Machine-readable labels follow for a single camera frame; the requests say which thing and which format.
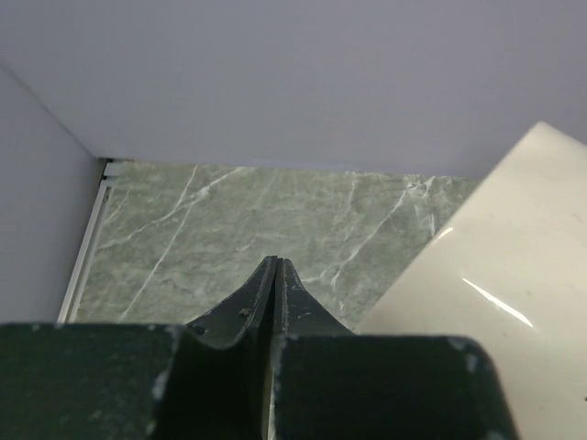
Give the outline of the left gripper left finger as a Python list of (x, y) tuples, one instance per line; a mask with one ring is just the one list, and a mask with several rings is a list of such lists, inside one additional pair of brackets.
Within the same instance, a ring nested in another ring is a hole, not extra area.
[(188, 324), (4, 324), (4, 439), (263, 439), (275, 257)]

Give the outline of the round cream drawer cabinet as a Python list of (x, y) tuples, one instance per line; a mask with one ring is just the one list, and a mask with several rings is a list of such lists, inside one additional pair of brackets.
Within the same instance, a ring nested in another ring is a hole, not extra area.
[(466, 336), (525, 439), (586, 436), (586, 147), (538, 123), (359, 324)]

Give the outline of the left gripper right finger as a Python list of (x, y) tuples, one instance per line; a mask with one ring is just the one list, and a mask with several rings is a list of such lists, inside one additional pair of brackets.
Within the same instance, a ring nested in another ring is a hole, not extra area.
[(488, 354), (456, 335), (356, 335), (282, 258), (275, 274), (280, 439), (515, 439)]

